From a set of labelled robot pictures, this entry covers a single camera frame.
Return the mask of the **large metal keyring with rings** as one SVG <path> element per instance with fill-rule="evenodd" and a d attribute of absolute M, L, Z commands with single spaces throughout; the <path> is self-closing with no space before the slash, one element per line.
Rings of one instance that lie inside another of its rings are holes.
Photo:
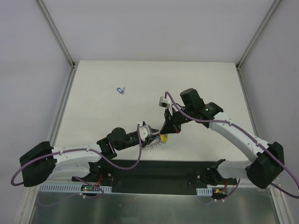
<path fill-rule="evenodd" d="M 154 149 L 154 148 L 156 148 L 158 146 L 161 146 L 162 144 L 165 144 L 165 143 L 159 142 L 159 143 L 156 143 L 156 144 L 151 144 L 151 145 L 142 147 L 142 149 L 143 150 L 150 150 L 150 149 Z"/>

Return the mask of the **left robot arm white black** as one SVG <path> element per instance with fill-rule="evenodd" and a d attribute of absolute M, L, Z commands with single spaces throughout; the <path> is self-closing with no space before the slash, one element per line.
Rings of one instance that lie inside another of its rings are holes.
<path fill-rule="evenodd" d="M 145 122 L 138 123 L 134 132 L 117 127 L 105 138 L 83 147 L 53 147 L 43 141 L 20 157 L 21 184 L 33 187 L 53 180 L 71 180 L 77 176 L 93 182 L 99 171 L 93 165 L 101 159 L 110 161 L 117 151 L 139 146 L 143 148 L 160 135 L 158 129 Z"/>

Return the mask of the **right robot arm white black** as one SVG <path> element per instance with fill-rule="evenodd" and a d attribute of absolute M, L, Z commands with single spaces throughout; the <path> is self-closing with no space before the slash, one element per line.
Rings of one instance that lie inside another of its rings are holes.
<path fill-rule="evenodd" d="M 217 161 L 200 174 L 204 183 L 216 186 L 226 179 L 237 178 L 250 180 L 255 186 L 265 189 L 284 170 L 281 144 L 270 144 L 245 131 L 217 104 L 205 104 L 193 88 L 181 92 L 180 96 L 183 107 L 179 107 L 168 92 L 159 99 L 159 106 L 165 108 L 161 134 L 180 133 L 182 124 L 195 121 L 223 136 L 247 158 L 245 161 Z"/>

